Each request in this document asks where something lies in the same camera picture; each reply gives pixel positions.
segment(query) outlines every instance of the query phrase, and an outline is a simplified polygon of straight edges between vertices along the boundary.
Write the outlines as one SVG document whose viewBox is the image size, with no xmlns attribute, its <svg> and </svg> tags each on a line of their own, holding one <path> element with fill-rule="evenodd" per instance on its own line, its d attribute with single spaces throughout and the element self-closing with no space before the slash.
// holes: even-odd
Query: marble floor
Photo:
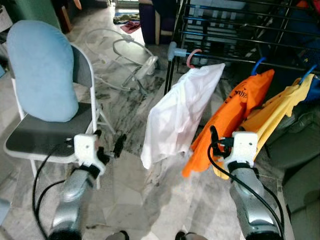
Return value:
<svg viewBox="0 0 320 240">
<path fill-rule="evenodd" d="M 84 37 L 90 30 L 97 28 L 121 32 L 120 26 L 113 24 L 114 14 L 114 7 L 84 10 L 73 20 L 74 28 L 67 35 L 68 39 L 81 47 L 94 61 L 97 56 L 86 48 Z M 144 43 L 141 29 L 132 36 L 137 42 Z M 100 180 L 100 190 L 93 192 L 83 239 L 104 240 L 118 230 L 126 230 L 131 240 L 173 240 L 180 230 L 201 234 L 208 240 L 243 239 L 236 207 L 229 194 L 229 181 L 215 176 L 212 169 L 183 178 L 181 171 L 187 161 L 183 154 L 158 162 L 149 170 L 142 165 L 139 156 L 148 113 L 163 96 L 167 67 L 167 46 L 147 47 L 159 57 L 154 75 L 147 76 L 142 82 L 149 93 L 147 96 L 141 95 L 138 90 L 120 92 L 101 82 L 96 83 L 98 102 L 102 104 L 104 113 L 117 132 L 112 135 L 107 128 L 102 128 L 105 147 L 111 150 L 121 134 L 127 134 L 127 141 L 120 158 L 107 165 L 106 173 Z M 173 82 L 180 75 L 175 74 Z M 232 86 L 226 80 L 220 82 L 216 93 L 224 98 Z M 86 89 L 80 86 L 75 89 L 80 100 L 88 100 Z M 8 73 L 0 80 L 0 100 L 2 146 L 19 122 Z M 9 175 L 1 182 L 0 198 L 11 202 L 11 209 L 2 227 L 14 240 L 41 240 L 31 210 L 31 165 L 25 159 L 7 156 L 2 147 L 0 157 L 1 167 L 6 165 Z M 282 172 L 271 167 L 264 150 L 258 156 L 257 166 L 261 180 L 272 191 L 281 194 Z M 37 193 L 50 183 L 63 179 L 69 167 L 48 163 L 40 177 Z M 47 231 L 61 191 L 61 185 L 54 187 L 40 209 L 41 220 Z"/>
</svg>

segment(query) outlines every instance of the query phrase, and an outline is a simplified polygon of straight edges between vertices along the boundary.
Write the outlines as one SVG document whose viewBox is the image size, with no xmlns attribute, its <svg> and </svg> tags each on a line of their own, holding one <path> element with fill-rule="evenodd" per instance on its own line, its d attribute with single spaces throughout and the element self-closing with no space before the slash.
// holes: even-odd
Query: blue hanger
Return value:
<svg viewBox="0 0 320 240">
<path fill-rule="evenodd" d="M 259 64 L 261 62 L 265 61 L 265 60 L 267 60 L 267 58 L 266 57 L 262 57 L 262 58 L 260 58 L 259 61 L 256 62 L 256 64 L 254 65 L 254 67 L 253 67 L 253 69 L 251 71 L 251 76 L 257 75 L 257 68 L 258 68 Z"/>
<path fill-rule="evenodd" d="M 305 75 L 303 75 L 303 77 L 301 78 L 299 85 L 303 83 L 303 81 L 305 80 L 305 78 L 317 67 L 317 64 L 313 65 L 306 73 Z"/>
</svg>

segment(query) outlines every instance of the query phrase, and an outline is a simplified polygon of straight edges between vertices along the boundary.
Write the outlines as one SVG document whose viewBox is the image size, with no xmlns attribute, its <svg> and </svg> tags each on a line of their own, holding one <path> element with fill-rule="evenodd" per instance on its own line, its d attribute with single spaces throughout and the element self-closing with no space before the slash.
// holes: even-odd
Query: blue pillow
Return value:
<svg viewBox="0 0 320 240">
<path fill-rule="evenodd" d="M 47 122 L 72 119 L 79 106 L 67 38 L 45 22 L 22 20 L 11 27 L 7 49 L 23 110 Z"/>
</svg>

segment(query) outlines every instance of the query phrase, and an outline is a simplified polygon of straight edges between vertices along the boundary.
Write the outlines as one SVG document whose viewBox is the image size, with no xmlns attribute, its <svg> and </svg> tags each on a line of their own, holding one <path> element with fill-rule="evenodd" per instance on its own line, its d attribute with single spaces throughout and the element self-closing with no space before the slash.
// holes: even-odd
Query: blue fabric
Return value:
<svg viewBox="0 0 320 240">
<path fill-rule="evenodd" d="M 23 110 L 47 122 L 72 119 L 78 100 L 67 38 L 45 22 L 22 20 L 11 27 L 7 48 Z"/>
</svg>

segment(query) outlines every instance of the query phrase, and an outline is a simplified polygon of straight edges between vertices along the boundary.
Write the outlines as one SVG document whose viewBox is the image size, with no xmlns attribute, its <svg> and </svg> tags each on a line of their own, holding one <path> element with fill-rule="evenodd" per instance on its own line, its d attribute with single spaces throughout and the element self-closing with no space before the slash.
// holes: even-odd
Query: white cloth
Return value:
<svg viewBox="0 0 320 240">
<path fill-rule="evenodd" d="M 151 109 L 141 154 L 146 169 L 168 156 L 188 151 L 224 68 L 221 63 L 190 69 Z"/>
</svg>

